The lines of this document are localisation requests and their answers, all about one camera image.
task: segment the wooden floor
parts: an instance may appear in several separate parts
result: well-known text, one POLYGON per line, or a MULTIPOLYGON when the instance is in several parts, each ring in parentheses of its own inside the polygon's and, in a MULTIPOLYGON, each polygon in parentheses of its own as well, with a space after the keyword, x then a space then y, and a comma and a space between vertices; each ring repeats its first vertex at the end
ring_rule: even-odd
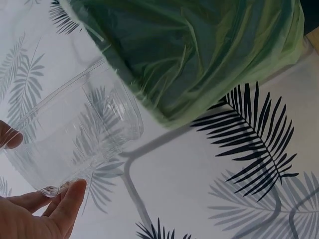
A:
POLYGON ((319 54, 319 27, 307 34, 307 38, 312 43, 319 54))

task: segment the palm leaf print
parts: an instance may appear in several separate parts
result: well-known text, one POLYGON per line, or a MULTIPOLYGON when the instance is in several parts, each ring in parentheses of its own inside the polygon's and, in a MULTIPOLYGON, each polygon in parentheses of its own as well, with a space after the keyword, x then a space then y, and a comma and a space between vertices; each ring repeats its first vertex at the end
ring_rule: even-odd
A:
MULTIPOLYGON (((114 150, 116 151, 112 139, 117 138, 117 134, 121 132, 120 130, 115 130, 110 135, 110 133, 105 130, 102 125, 103 122, 107 125, 107 127, 112 128, 112 126, 119 122, 119 118, 111 112, 108 106, 105 87, 99 87, 91 90, 88 94, 88 99, 90 104, 84 106, 85 111, 79 118, 81 127, 75 140, 76 149, 73 151, 72 158, 74 164, 77 164, 85 158, 96 155, 97 146, 101 149, 101 146, 105 145, 105 152, 112 154, 114 150), (92 106, 94 106, 96 111, 92 112, 92 106)), ((87 190, 88 194, 86 195, 83 213, 89 197, 92 198, 95 206, 101 212, 107 213, 107 204, 111 202, 108 194, 112 193, 109 187, 115 186, 115 184, 112 183, 112 180, 123 174, 122 170, 119 168, 122 164, 122 162, 113 158, 98 166, 91 173, 91 177, 88 179, 88 182, 90 183, 87 190)))
POLYGON ((119 162, 118 159, 111 159, 109 162, 101 164, 92 172, 91 178, 88 181, 90 183, 83 213, 89 197, 92 198, 95 206, 101 212, 107 213, 106 207, 111 202, 108 194, 113 193, 109 188, 115 186, 112 180, 123 174, 123 171, 119 168, 121 165, 123 165, 123 162, 119 162))
MULTIPOLYGON (((137 235, 142 239, 176 239, 175 230, 172 232, 161 228, 160 219, 158 218, 157 231, 153 224, 151 225, 152 231, 149 231, 143 224, 136 224, 142 232, 137 232, 137 235)), ((184 235, 182 239, 191 239, 191 235, 184 235)))
POLYGON ((8 189, 8 182, 1 177, 0 178, 0 196, 2 197, 10 197, 12 189, 8 189))
MULTIPOLYGON (((14 125, 26 113, 37 105, 38 100, 41 99, 42 87, 39 83, 38 77, 42 77, 41 70, 44 66, 39 64, 43 55, 35 57, 36 50, 33 57, 29 59, 27 55, 23 55, 21 66, 18 67, 18 74, 14 80, 14 87, 12 88, 9 99, 8 123, 14 125)), ((36 125, 34 123, 28 124, 30 135, 24 135, 23 140, 29 142, 31 138, 35 137, 36 125)))
POLYGON ((263 191, 260 200, 278 180, 282 182, 285 177, 298 175, 288 172, 297 154, 289 156, 285 153, 294 127, 292 120, 288 123, 286 105, 280 107, 281 100, 280 97, 272 108, 268 93, 259 111, 258 84, 253 100, 249 84, 245 85, 243 95, 238 86, 210 108, 211 115, 197 119, 192 125, 199 128, 197 131, 208 131, 208 138, 214 140, 213 144, 228 148, 217 157, 231 156, 234 161, 249 163, 243 170, 227 179, 235 184, 247 181, 235 193, 245 190, 244 196, 247 196, 263 191))
POLYGON ((57 33, 70 34, 80 26, 80 24, 74 22, 68 13, 61 7, 60 0, 53 0, 50 7, 50 19, 53 21, 53 24, 57 25, 57 33))
POLYGON ((303 181, 298 177, 283 179, 281 190, 274 187, 278 198, 269 193, 259 202, 256 198, 260 195, 243 197, 244 192, 233 194, 244 183, 226 182, 229 176, 234 175, 228 174, 222 174, 221 179, 215 180, 209 192, 223 199, 223 205, 216 205, 214 199, 214 206, 208 208, 214 213, 210 219, 217 221, 216 226, 222 226, 223 231, 238 230, 232 238, 245 238, 245 232, 250 232, 249 238, 252 239, 318 237, 319 182, 313 173, 304 172, 303 181))
POLYGON ((25 36, 19 38, 0 66, 0 102, 4 100, 12 80, 16 77, 18 67, 23 58, 23 53, 26 52, 22 47, 24 37, 25 36))
POLYGON ((24 5, 28 4, 29 2, 31 2, 32 4, 35 2, 35 4, 40 4, 42 0, 26 0, 26 2, 24 3, 24 5))

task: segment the transparent plastic cup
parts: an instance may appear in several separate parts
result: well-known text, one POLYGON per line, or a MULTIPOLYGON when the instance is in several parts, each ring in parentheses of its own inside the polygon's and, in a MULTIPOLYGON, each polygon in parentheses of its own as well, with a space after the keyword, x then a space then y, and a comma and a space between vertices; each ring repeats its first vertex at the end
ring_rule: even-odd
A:
MULTIPOLYGON (((143 123, 133 95, 100 61, 11 125, 23 135, 3 150, 16 170, 48 197, 141 137, 143 123)), ((6 135, 14 137, 12 130, 6 135)))

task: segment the green trash bag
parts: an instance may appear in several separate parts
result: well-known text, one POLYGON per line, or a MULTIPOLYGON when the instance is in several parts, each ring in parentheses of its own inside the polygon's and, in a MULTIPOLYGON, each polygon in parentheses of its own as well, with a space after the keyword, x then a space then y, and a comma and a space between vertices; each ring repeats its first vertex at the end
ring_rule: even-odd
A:
POLYGON ((303 49, 299 0, 64 1, 135 96, 171 128, 236 85, 296 63, 303 49))

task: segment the hand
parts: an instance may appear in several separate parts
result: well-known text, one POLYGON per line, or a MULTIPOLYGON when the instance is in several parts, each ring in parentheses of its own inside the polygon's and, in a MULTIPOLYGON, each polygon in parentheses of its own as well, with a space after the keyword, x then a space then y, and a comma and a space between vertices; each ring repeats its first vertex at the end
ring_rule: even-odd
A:
MULTIPOLYGON (((21 142, 22 135, 0 121, 0 145, 14 148, 21 142)), ((85 188, 86 181, 79 180, 53 199, 40 192, 0 198, 0 239, 68 239, 85 188), (41 217, 32 215, 47 204, 49 206, 41 217)))

